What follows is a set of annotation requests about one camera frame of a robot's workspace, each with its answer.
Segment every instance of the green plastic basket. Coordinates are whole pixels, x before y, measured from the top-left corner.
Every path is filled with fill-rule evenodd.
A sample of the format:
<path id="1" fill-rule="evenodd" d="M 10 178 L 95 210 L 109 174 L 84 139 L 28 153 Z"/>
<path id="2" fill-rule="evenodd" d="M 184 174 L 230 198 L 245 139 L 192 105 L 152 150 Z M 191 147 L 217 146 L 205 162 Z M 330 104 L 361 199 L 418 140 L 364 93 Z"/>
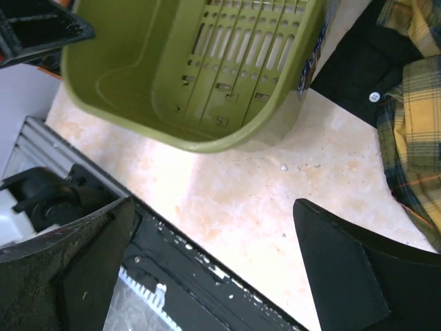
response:
<path id="1" fill-rule="evenodd" d="M 96 39 L 66 47 L 62 73 L 80 108 L 177 148 L 272 146 L 297 120 L 299 80 L 327 7 L 327 0 L 77 1 Z M 290 90 L 298 91 L 281 107 Z"/>

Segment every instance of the floor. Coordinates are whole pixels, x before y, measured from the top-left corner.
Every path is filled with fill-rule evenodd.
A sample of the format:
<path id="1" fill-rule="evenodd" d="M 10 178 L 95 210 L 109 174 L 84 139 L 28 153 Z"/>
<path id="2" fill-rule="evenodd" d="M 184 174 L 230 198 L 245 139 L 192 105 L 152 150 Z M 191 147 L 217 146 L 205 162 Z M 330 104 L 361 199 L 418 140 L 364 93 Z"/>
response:
<path id="1" fill-rule="evenodd" d="M 368 3 L 342 0 L 321 63 Z M 264 152 L 183 152 L 84 113 L 63 86 L 47 124 L 311 331 L 296 199 L 431 250 L 390 195 L 376 131 L 313 90 L 290 135 Z"/>

